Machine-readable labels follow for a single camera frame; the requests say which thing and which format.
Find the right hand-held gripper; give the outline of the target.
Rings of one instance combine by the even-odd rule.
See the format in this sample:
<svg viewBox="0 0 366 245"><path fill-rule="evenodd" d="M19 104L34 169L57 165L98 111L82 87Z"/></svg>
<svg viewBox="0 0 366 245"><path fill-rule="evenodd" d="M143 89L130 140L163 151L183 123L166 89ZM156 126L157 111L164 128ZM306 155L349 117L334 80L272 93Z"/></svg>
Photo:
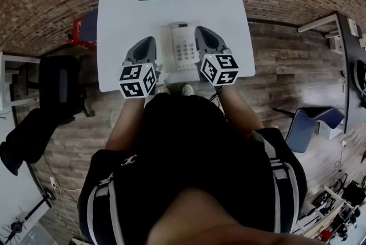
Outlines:
<svg viewBox="0 0 366 245"><path fill-rule="evenodd" d="M202 26L197 26L194 34L200 57L200 82L210 83L212 86L234 84L239 66L224 40L214 31Z"/></svg>

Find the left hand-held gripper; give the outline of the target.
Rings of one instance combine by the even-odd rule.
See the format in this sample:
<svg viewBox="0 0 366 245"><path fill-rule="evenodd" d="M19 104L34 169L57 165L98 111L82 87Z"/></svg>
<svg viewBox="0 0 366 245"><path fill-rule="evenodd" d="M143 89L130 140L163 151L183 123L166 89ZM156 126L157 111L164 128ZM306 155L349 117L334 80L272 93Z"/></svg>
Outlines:
<svg viewBox="0 0 366 245"><path fill-rule="evenodd" d="M146 98L152 93L158 82L155 60L154 37L140 40L128 51L118 81L120 92L125 99Z"/></svg>

